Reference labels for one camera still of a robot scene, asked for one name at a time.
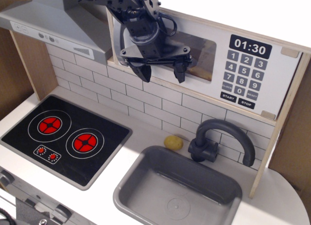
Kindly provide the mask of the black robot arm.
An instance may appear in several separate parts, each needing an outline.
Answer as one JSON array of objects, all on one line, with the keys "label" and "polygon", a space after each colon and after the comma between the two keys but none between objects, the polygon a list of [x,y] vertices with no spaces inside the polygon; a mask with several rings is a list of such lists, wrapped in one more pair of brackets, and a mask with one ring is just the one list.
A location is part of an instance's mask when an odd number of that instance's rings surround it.
[{"label": "black robot arm", "polygon": [[78,0],[105,6],[117,20],[114,40],[118,61],[144,82],[149,82],[152,65],[173,68],[176,79],[182,83],[192,62],[190,47],[175,44],[171,37],[177,32],[177,23],[160,12],[159,0]]}]

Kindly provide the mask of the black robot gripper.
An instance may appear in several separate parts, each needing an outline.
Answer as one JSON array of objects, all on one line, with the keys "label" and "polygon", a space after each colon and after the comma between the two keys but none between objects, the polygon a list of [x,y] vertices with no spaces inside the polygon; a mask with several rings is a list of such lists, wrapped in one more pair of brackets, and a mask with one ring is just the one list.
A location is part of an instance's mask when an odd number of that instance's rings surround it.
[{"label": "black robot gripper", "polygon": [[129,66],[144,82],[150,82],[151,65],[174,68],[179,83],[185,81],[188,65],[192,63],[190,47],[170,38],[134,43],[130,36],[120,36],[120,63]]}]

